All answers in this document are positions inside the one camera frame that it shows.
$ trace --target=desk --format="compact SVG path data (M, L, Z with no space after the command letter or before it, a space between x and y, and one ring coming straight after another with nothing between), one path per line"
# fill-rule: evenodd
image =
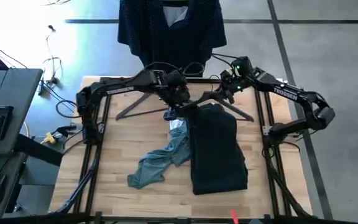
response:
M25 154L11 153L16 143L23 120L29 110L33 95L41 78L42 70L11 68L7 72L0 71L0 105L13 106L12 119L5 138L0 141L0 168L9 158L2 173L7 175L7 187L4 200L0 204L2 217L10 195L25 161Z
M99 79L84 77L81 88ZM189 84L188 87L192 98L198 98L204 90L211 89L210 84ZM91 214L100 211L104 217L230 218L231 209L236 210L239 218L260 218L264 214L272 214L253 89L248 88L234 97L234 106L255 118L254 123L237 122L237 140L249 170L248 189L207 195L193 195L190 162L180 167L169 167L164 173L165 182L150 184L141 190L127 186L127 175L136 171L139 159L154 149L166 146L169 139L169 124L162 119L163 112L115 120L120 111L141 96L142 93L130 92L111 98ZM276 122L291 121L287 100L274 94L271 94L271 100ZM130 113L163 107L157 96L151 96ZM67 147L79 140L81 136L75 136ZM285 144L280 148L288 188L303 208L311 213L298 149ZM76 146L62 159L50 211L58 209L77 186L84 151L85 145ZM88 188L85 188L80 211L84 211L87 191Z

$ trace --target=hanging shirt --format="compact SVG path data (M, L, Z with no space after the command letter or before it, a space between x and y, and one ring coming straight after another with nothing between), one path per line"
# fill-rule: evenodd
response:
M144 66L152 62L179 68L191 62L205 65L213 48L226 45L219 0L190 0L188 6L175 10L162 0L121 0L118 42L129 45ZM166 65L154 68L173 70ZM199 71L195 65L186 72Z

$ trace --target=black folded pants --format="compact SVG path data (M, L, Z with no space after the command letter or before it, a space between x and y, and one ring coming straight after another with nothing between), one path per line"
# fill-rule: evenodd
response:
M195 195L247 188L248 171L236 140L237 122L221 105L203 105L188 119Z

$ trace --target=concrete floor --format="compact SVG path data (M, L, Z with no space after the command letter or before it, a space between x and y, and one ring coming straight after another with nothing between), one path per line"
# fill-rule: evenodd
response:
M62 85L55 90L64 98L74 99L84 75L131 76L142 68L128 46L118 44L117 24L64 23L64 19L117 19L119 0L99 0L97 4L72 0L52 7L31 0L1 2L12 5L0 8L0 48L29 67L42 67L48 58L47 25L56 28L50 47L63 61L64 73L58 73ZM358 0L273 3L278 19L358 19ZM266 0L221 0L221 5L225 19L271 19ZM248 55L254 65L276 77L286 77L273 25L226 24L225 28L228 45L215 49L216 53ZM281 24L280 29L296 84L320 92L336 110L330 127L312 140L334 218L358 222L358 24ZM206 74L224 68L211 59ZM56 114L56 102L34 96L26 119L33 135L44 135L70 122ZM301 158L314 214L322 217L304 149ZM50 170L53 180L56 169ZM52 191L51 185L24 188L19 202L25 214L46 213Z

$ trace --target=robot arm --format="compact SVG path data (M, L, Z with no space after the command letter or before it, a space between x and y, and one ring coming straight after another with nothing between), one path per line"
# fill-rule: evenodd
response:
M168 75L157 70L143 69L131 78L114 78L101 82L94 82L76 94L77 112L82 118L83 142L95 144L101 136L94 121L95 109L104 96L140 91L155 93L172 108L177 108L182 101L190 96L186 88L187 80L179 72Z
M304 129L325 129L334 119L334 110L319 93L304 91L287 82L278 81L273 75L260 68L252 68L248 57L238 58L233 61L232 65L238 75L233 76L229 71L223 71L221 74L224 83L222 89L227 93L229 101L234 101L232 95L236 92L252 86L256 90L278 94L302 106L305 113L304 118L287 124L276 123L270 128L268 135L273 143L281 143L288 134Z

